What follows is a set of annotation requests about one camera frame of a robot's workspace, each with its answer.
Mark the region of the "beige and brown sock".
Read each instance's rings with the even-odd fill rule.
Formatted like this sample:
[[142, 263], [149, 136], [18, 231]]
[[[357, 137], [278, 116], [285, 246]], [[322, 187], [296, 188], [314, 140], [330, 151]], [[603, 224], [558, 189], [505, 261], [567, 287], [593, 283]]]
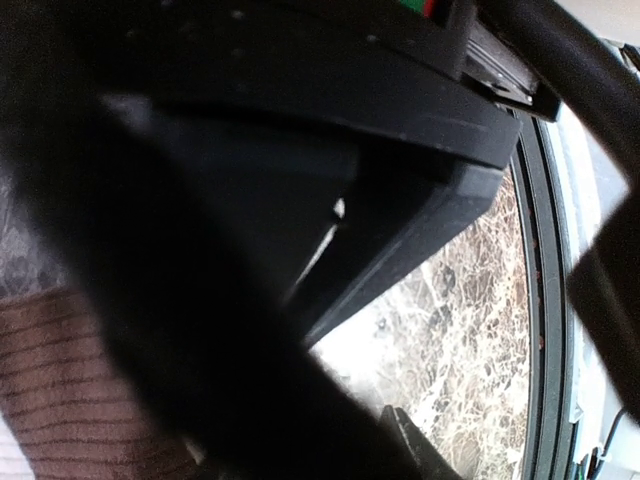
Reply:
[[2, 478], [191, 479], [197, 470], [113, 370], [79, 294], [2, 301]]

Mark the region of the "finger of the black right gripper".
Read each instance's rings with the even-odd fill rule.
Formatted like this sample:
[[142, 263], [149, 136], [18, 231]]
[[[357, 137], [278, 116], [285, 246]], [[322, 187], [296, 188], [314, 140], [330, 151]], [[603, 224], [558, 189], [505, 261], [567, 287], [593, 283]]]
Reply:
[[493, 201], [471, 1], [5, 1], [1, 157], [160, 424], [249, 479], [416, 479], [308, 354]]

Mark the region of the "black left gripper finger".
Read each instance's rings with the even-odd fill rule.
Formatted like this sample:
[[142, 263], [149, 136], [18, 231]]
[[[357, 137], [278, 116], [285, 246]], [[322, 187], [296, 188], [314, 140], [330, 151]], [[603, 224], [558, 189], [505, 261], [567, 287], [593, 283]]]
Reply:
[[460, 480], [460, 475], [414, 424], [405, 410], [385, 405], [379, 422], [412, 458], [422, 479]]

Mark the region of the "black front rail frame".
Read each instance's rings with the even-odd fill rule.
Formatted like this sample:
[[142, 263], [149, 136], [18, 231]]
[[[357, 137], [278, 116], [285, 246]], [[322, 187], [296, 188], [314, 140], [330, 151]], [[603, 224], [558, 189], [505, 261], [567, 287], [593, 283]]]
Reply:
[[574, 426], [569, 421], [572, 373], [564, 281], [566, 230], [551, 173], [543, 125], [521, 115], [511, 160], [523, 237], [529, 307], [529, 403], [522, 464], [524, 479], [566, 479], [571, 473]]

